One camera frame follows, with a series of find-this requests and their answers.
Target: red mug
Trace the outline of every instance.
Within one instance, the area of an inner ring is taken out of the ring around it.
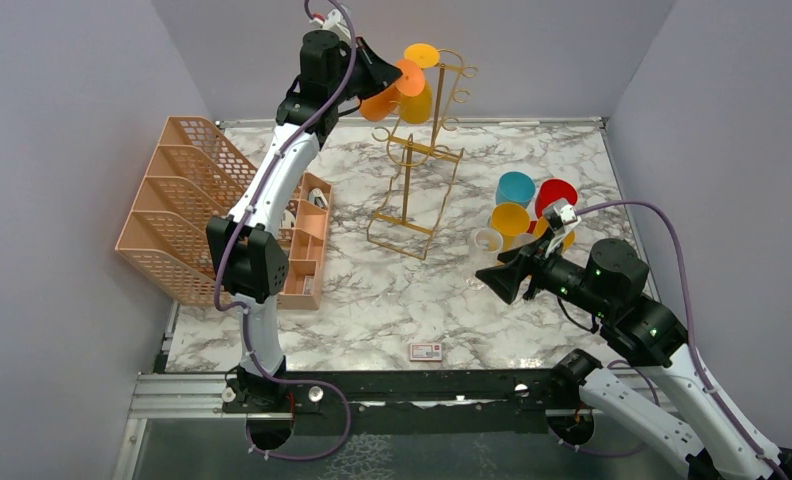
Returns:
[[[575,205],[579,201],[579,194],[576,188],[560,178],[550,178],[540,185],[537,191],[537,200],[534,202],[534,213],[537,218],[543,216],[543,210],[552,205],[553,202],[566,198],[570,205]]]

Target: cup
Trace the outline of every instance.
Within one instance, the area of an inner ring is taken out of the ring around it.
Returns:
[[[475,272],[496,265],[496,256],[502,251],[502,235],[492,228],[477,228],[470,233],[467,261],[463,274],[471,290],[483,288],[484,282],[475,278]]]
[[[538,238],[543,236],[543,233],[546,232],[546,229],[549,228],[549,222],[544,218],[540,217],[537,220],[537,224],[534,227],[534,235]],[[561,252],[566,252],[568,248],[576,241],[576,232],[570,232],[566,237],[564,237],[564,245],[561,247]]]
[[[502,250],[511,248],[514,237],[526,233],[531,225],[528,211],[516,203],[502,203],[493,209],[490,226],[502,234]]]
[[[579,200],[579,194],[575,187],[560,178],[550,178],[543,182],[540,185],[540,190],[537,191],[537,200],[534,202],[534,213],[537,218],[542,218],[543,210],[562,198],[566,198],[570,205],[575,205]]]
[[[534,198],[534,180],[522,172],[508,172],[499,177],[496,186],[496,205],[516,203],[528,208]]]

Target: blue mug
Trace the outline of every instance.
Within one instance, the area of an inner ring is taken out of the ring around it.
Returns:
[[[528,208],[537,188],[534,180],[522,172],[508,172],[499,177],[496,187],[496,205],[503,203],[516,203],[523,208]]]

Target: cable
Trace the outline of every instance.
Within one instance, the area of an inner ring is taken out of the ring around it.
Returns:
[[[586,332],[590,332],[590,333],[596,333],[596,332],[599,331],[599,325],[596,323],[596,316],[591,315],[590,316],[590,321],[591,321],[592,325],[589,328],[585,327],[584,325],[582,325],[581,323],[577,322],[576,320],[573,319],[573,317],[570,316],[570,314],[567,312],[567,307],[565,307],[564,306],[564,302],[561,301],[561,297],[555,297],[555,298],[558,300],[558,306],[561,307],[561,311],[564,312],[564,316],[567,317],[567,320],[573,322],[573,325],[581,328],[582,330],[584,330]]]
[[[575,413],[573,413],[573,417],[575,417],[574,419],[575,419],[576,423],[581,422],[581,415],[579,415],[579,412],[581,412],[585,408],[590,410],[590,414],[593,415],[593,407],[589,407],[586,403],[582,402],[579,405],[579,408],[576,409]]]
[[[649,387],[649,391],[652,393],[653,402],[655,403],[655,405],[658,405],[660,407],[661,406],[661,401],[658,399],[658,391],[655,390],[655,385],[652,384],[652,380],[647,378],[646,375],[640,373],[640,371],[638,369],[631,367],[628,364],[628,362],[626,362],[625,360],[614,360],[613,362],[608,364],[607,368],[614,369],[617,365],[620,365],[620,364],[626,365],[626,367],[631,368],[632,370],[637,372],[638,375],[640,375],[640,378],[642,378],[643,381],[646,382],[646,386]],[[563,446],[565,446],[565,447],[567,447],[567,448],[569,448],[571,450],[575,450],[576,453],[584,453],[584,454],[592,455],[594,457],[599,457],[599,458],[624,458],[624,457],[631,457],[632,455],[637,455],[638,453],[646,450],[646,444],[641,442],[636,447],[634,447],[634,448],[632,448],[630,450],[626,450],[625,452],[603,452],[601,450],[594,450],[594,449],[591,449],[591,448],[582,447],[580,445],[573,445],[573,444],[563,440],[561,437],[559,437],[558,434],[555,433],[555,431],[552,430],[551,428],[549,429],[549,431],[552,432],[552,435],[554,435],[555,438],[558,439],[558,441],[561,443],[561,445],[563,445]]]
[[[319,108],[319,110],[314,112],[314,114],[311,115],[310,118],[305,120],[305,122],[302,123],[302,125],[299,126],[299,128],[295,132],[293,132],[293,134],[290,135],[289,138],[287,138],[287,140],[281,145],[281,147],[279,147],[278,151],[275,152],[275,156],[273,157],[272,161],[269,162],[269,164],[265,167],[264,176],[261,182],[255,188],[255,192],[252,195],[252,200],[251,202],[249,202],[250,207],[256,205],[260,200],[264,186],[269,183],[269,179],[270,176],[272,175],[272,172],[275,170],[276,166],[281,162],[281,159],[284,158],[287,149],[290,148],[290,146],[293,144],[294,141],[296,141],[297,138],[299,138],[299,135],[301,135],[302,132],[307,130],[308,127],[310,127],[311,125],[314,124],[314,122],[319,120],[319,118],[322,116],[323,113],[325,113],[329,108],[331,108],[331,106],[334,104],[334,102],[337,101],[340,94],[343,92],[343,89],[346,88],[346,85],[349,83],[349,79],[352,77],[352,70],[355,67],[355,59],[357,57],[357,44],[355,43],[355,27],[352,24],[352,20],[349,18],[349,15],[347,14],[346,10],[343,8],[342,5],[340,5],[339,2],[337,2],[337,0],[328,0],[328,2],[332,4],[334,8],[337,9],[338,12],[340,12],[340,14],[346,20],[346,26],[349,29],[349,38],[351,38],[352,40],[351,44],[349,45],[350,47],[349,67],[346,70],[346,74],[343,76],[343,79],[340,81],[340,84],[337,86],[337,90],[335,90],[334,94],[328,100],[326,100],[326,102]],[[308,15],[308,18],[313,18],[313,14],[311,13],[309,3],[310,0],[305,0],[305,4],[304,4],[305,13]],[[243,227],[246,225],[246,221],[249,219],[249,215],[252,213],[250,210],[251,209],[247,208],[246,210],[243,211],[243,214],[238,220],[237,227],[234,228],[234,232],[232,232],[231,237],[228,240],[228,243],[225,245],[225,250],[223,250],[222,252],[222,257],[220,258],[218,268],[216,269],[216,283],[214,284],[213,303],[216,309],[221,312],[228,311],[234,307],[240,307],[243,309],[243,321],[241,322],[243,324],[242,327],[243,348],[246,350],[246,353],[249,355],[249,358],[251,358],[252,363],[255,365],[255,368],[258,369],[258,372],[260,372],[261,376],[263,376],[265,379],[271,382],[280,383],[284,385],[317,385],[332,390],[337,394],[338,397],[340,397],[340,400],[343,402],[343,406],[345,407],[346,410],[346,428],[343,431],[343,435],[340,437],[340,439],[337,441],[337,443],[334,446],[314,455],[294,456],[294,455],[284,455],[280,453],[272,454],[272,456],[275,458],[280,458],[284,460],[299,460],[299,461],[316,460],[319,458],[327,457],[328,455],[331,455],[332,453],[337,451],[337,449],[339,449],[341,446],[343,446],[343,444],[346,443],[346,440],[349,438],[349,431],[352,426],[352,411],[349,408],[349,401],[346,399],[346,396],[343,394],[343,392],[340,391],[339,388],[328,382],[322,382],[319,380],[286,380],[286,379],[276,378],[270,375],[269,372],[264,370],[263,366],[258,361],[254,348],[249,342],[248,306],[241,301],[234,301],[227,305],[223,305],[220,300],[220,293],[222,291],[222,279],[225,276],[225,269],[228,266],[228,259],[231,256],[231,250],[233,249],[234,245],[237,243],[237,239],[240,237],[240,233],[243,231]],[[248,427],[246,428],[246,438],[250,443],[252,442],[249,435]],[[259,449],[256,445],[254,445],[254,443],[251,443],[249,452],[257,452],[263,454],[265,458],[269,458],[270,456],[270,454],[267,451]]]
[[[287,394],[287,399],[290,400],[290,416],[292,419],[290,420],[290,425],[296,425],[296,396],[293,395],[293,392]]]
[[[676,261],[679,264],[679,281],[682,285],[682,300],[685,304],[685,317],[687,318],[687,331],[688,331],[688,351],[690,352],[690,359],[693,362],[693,368],[696,369],[696,372],[699,374],[700,380],[702,380],[702,384],[705,386],[707,390],[706,393],[711,395],[711,398],[717,403],[717,406],[720,407],[720,410],[723,412],[723,415],[729,419],[729,422],[735,429],[738,431],[740,436],[749,444],[750,448],[755,452],[755,455],[764,460],[764,462],[769,466],[777,476],[782,478],[783,480],[789,480],[789,477],[785,472],[779,467],[779,464],[773,461],[772,459],[768,458],[767,455],[764,453],[764,449],[761,448],[761,445],[752,438],[752,435],[747,431],[747,429],[741,424],[740,420],[738,420],[735,413],[732,411],[731,408],[726,404],[726,401],[723,400],[723,397],[720,396],[720,393],[714,389],[714,383],[708,377],[708,372],[702,367],[702,360],[699,358],[699,351],[696,349],[696,330],[694,328],[694,319],[693,319],[693,310],[691,309],[690,304],[690,291],[688,289],[687,283],[687,272],[685,270],[685,256],[682,253],[682,246],[679,243],[679,235],[676,233],[675,227],[670,222],[670,219],[667,218],[667,214],[664,213],[660,208],[653,205],[649,202],[644,202],[640,200],[612,200],[605,203],[600,203],[598,205],[593,205],[591,207],[585,207],[580,210],[577,210],[576,213],[578,215],[585,215],[590,212],[595,212],[597,210],[602,210],[603,208],[608,207],[615,207],[620,205],[638,205],[641,207],[646,207],[661,217],[661,220],[664,222],[664,225],[667,227],[667,231],[670,232],[670,238],[673,240],[673,247],[676,249]]]
[[[346,110],[345,112],[338,113],[337,116],[338,117],[345,117],[346,115],[351,115],[351,114],[357,112],[360,109],[361,109],[361,106],[358,105],[357,107],[352,107],[349,110]]]

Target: yellow mug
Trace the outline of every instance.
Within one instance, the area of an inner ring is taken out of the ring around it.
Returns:
[[[490,228],[502,235],[502,251],[510,249],[514,238],[530,226],[528,211],[516,203],[500,203],[490,215]]]

